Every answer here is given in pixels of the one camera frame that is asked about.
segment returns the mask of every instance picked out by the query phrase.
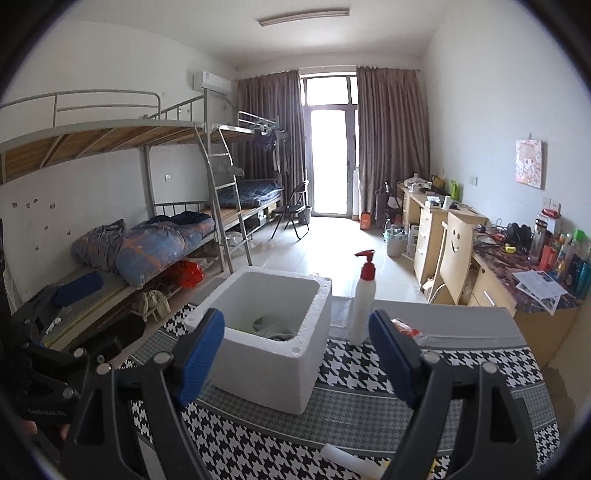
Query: folding chair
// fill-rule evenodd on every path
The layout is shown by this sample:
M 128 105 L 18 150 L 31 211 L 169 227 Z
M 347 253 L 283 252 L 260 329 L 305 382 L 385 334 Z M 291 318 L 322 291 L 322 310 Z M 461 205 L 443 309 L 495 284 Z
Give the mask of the folding chair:
M 279 220 L 277 220 L 277 225 L 275 227 L 275 230 L 273 231 L 273 235 L 271 235 L 271 240 L 273 240 L 273 237 L 275 236 L 275 233 L 277 232 L 277 229 L 279 228 L 279 224 L 281 223 L 281 221 L 283 220 L 283 217 L 285 215 L 288 216 L 288 219 L 287 219 L 287 223 L 285 224 L 285 228 L 283 230 L 287 229 L 287 226 L 290 224 L 290 220 L 291 220 L 291 224 L 294 227 L 294 232 L 295 232 L 295 235 L 298 240 L 301 240 L 302 237 L 306 236 L 308 234 L 308 232 L 310 231 L 310 225 L 308 225 L 308 220 L 305 215 L 303 216 L 303 218 L 304 218 L 304 222 L 306 223 L 306 228 L 308 229 L 308 231 L 306 233 L 304 233 L 304 235 L 299 236 L 299 234 L 297 232 L 296 224 L 294 222 L 294 216 L 297 216 L 299 213 L 303 212 L 307 208 L 306 203 L 304 201 L 304 197 L 306 195 L 306 192 L 308 191 L 309 182 L 310 182 L 309 180 L 304 180 L 302 183 L 300 183 L 294 189 L 294 191 L 291 192 L 291 195 L 290 195 L 290 198 L 287 202 L 287 205 L 278 207 L 271 212 L 273 215 L 280 214 Z

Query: ceiling light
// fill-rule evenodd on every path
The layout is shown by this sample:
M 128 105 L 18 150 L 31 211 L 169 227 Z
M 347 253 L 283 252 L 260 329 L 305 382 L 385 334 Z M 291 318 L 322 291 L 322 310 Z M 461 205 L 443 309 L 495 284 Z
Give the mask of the ceiling light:
M 279 23 L 294 22 L 296 20 L 309 20 L 310 18 L 348 17 L 349 8 L 327 8 L 324 10 L 303 10 L 274 17 L 266 17 L 258 20 L 262 27 L 277 25 Z

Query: window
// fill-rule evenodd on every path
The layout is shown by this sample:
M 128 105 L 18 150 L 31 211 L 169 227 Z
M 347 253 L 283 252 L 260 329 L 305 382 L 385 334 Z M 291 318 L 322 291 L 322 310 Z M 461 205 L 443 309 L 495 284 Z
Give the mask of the window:
M 357 105 L 357 77 L 352 73 L 309 76 L 300 80 L 302 106 Z
M 346 105 L 349 103 L 347 77 L 308 79 L 308 105 Z
M 304 90 L 304 79 L 300 79 L 300 93 L 301 93 L 301 104 L 306 104 L 306 91 Z
M 349 77 L 351 79 L 351 103 L 357 105 L 359 103 L 359 96 L 357 93 L 357 77 Z

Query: styrofoam box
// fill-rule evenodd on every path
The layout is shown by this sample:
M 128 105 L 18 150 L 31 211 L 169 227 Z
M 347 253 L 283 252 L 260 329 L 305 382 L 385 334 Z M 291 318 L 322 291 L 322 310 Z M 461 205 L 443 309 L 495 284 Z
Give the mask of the styrofoam box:
M 186 318 L 193 331 L 210 307 L 220 310 L 226 330 L 213 361 L 213 384 L 238 397 L 300 414 L 312 395 L 330 327 L 332 281 L 315 275 L 258 267 L 232 274 Z M 297 332 L 286 342 L 254 334 L 265 321 Z

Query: black and white pattern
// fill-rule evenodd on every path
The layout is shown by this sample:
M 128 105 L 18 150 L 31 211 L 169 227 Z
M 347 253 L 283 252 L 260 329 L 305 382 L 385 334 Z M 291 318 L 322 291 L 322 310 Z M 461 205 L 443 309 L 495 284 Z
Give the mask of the black and white pattern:
M 356 347 L 329 338 L 316 384 L 394 395 L 388 377 L 379 367 L 378 354 L 369 343 Z
M 188 330 L 184 325 L 184 320 L 197 307 L 187 303 L 182 309 L 180 309 L 166 324 L 161 328 L 165 332 L 172 333 L 177 337 L 188 334 Z
M 185 335 L 187 330 L 183 319 L 194 308 L 192 305 L 186 305 L 161 328 L 161 331 L 173 336 Z M 508 384 L 512 388 L 543 381 L 529 348 L 437 352 L 452 365 L 475 367 L 486 361 L 494 362 L 507 376 Z M 136 362 L 133 360 L 127 360 L 121 368 L 135 365 Z M 329 339 L 317 385 L 394 396 L 387 376 L 379 368 L 379 359 L 374 347 L 368 343 L 357 348 L 349 345 L 345 340 Z M 142 402 L 132 402 L 132 414 L 138 432 L 152 442 Z M 226 418 L 222 411 L 209 410 L 204 402 L 191 403 L 181 416 L 214 478 L 240 480 L 359 478 L 356 474 L 323 460 L 318 448 L 311 447 L 308 443 L 301 445 L 295 437 L 289 441 L 284 440 L 285 437 L 280 439 L 257 431 L 257 427 L 253 424 L 237 423 L 232 416 Z M 556 423 L 535 432 L 535 439 L 538 447 L 539 468 L 558 447 Z M 306 438 L 306 440 L 314 442 L 313 439 Z M 378 463 L 387 461 L 382 458 L 371 458 L 371 460 Z M 449 462 L 448 456 L 437 458 L 428 478 L 443 479 Z
M 452 365 L 475 367 L 493 362 L 507 378 L 509 388 L 543 382 L 540 368 L 529 347 L 498 350 L 434 350 Z M 329 339 L 317 384 L 394 394 L 388 377 L 379 367 L 374 346 L 359 347 L 346 340 Z
M 540 367 L 529 347 L 499 350 L 434 350 L 452 365 L 475 367 L 484 362 L 496 364 L 507 378 L 509 388 L 543 382 Z
M 538 470 L 548 461 L 552 454 L 560 446 L 558 423 L 554 422 L 547 427 L 534 432 L 535 444 L 538 449 Z

